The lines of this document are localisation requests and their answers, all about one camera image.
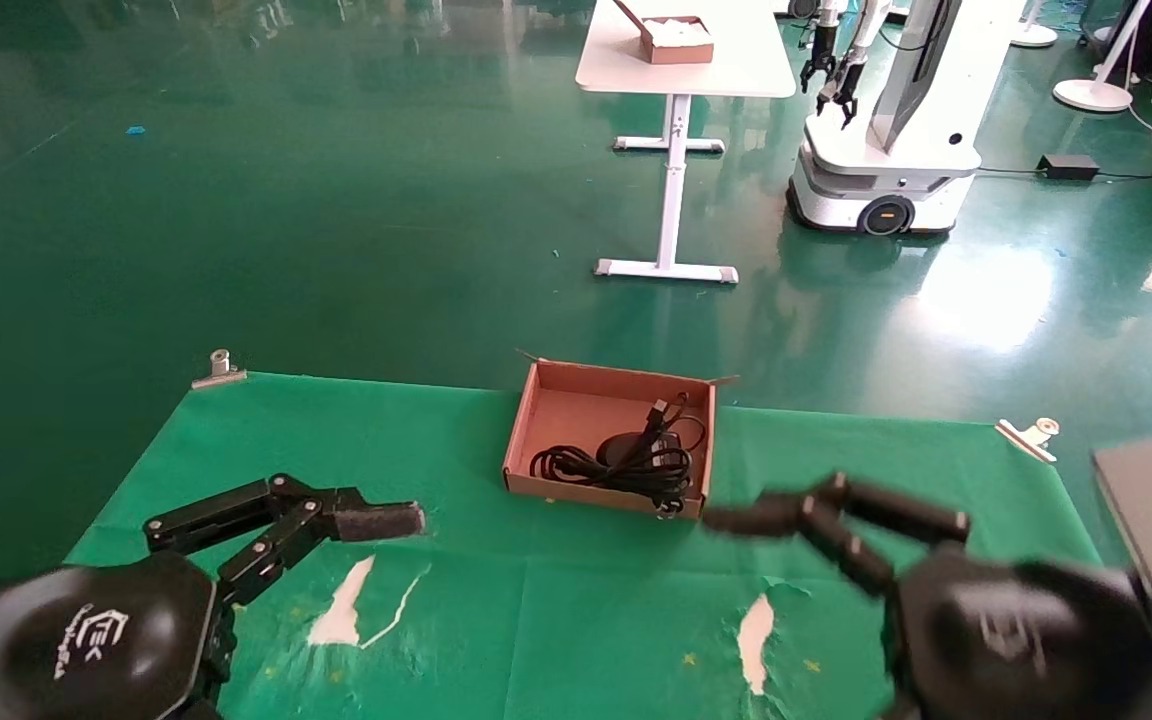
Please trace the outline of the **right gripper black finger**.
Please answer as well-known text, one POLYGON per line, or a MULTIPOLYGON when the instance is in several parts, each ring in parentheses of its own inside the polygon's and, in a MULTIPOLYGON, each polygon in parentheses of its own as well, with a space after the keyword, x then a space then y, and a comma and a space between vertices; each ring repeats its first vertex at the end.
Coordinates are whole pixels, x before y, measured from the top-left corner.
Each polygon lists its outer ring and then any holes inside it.
POLYGON ((933 548, 946 543, 964 546, 972 533, 967 511, 946 509, 844 471, 831 473, 805 491, 765 488, 746 506, 708 507, 702 524, 737 537, 804 537, 861 591, 876 598, 890 594, 896 588, 890 560, 850 532, 846 518, 863 520, 933 548))

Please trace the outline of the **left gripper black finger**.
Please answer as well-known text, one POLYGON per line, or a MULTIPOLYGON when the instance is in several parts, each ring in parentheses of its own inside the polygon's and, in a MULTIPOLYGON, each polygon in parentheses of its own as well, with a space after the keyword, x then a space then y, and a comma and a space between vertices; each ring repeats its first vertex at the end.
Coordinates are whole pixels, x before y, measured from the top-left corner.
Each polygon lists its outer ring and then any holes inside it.
POLYGON ((143 535, 152 553, 192 555, 255 532, 218 570, 221 602, 247 606, 324 541, 388 541, 420 536, 425 525, 419 503, 370 503, 355 487, 314 488, 274 473, 164 511, 143 535))

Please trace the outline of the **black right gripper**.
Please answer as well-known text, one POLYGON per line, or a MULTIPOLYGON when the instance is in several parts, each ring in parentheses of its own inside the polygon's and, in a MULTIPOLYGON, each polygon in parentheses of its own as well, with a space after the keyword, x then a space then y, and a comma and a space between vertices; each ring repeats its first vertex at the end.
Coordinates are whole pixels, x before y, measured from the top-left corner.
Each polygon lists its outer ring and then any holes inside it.
POLYGON ((935 550, 884 594, 884 719, 1126 719, 1152 621, 1123 571, 935 550))

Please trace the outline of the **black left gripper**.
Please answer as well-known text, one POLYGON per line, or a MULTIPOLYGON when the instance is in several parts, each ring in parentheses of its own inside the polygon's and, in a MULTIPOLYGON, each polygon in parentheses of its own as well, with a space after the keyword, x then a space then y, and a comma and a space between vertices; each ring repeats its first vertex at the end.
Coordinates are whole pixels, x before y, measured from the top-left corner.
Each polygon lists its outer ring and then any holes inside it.
POLYGON ((0 719, 223 720, 236 637, 177 553, 0 588, 0 719))

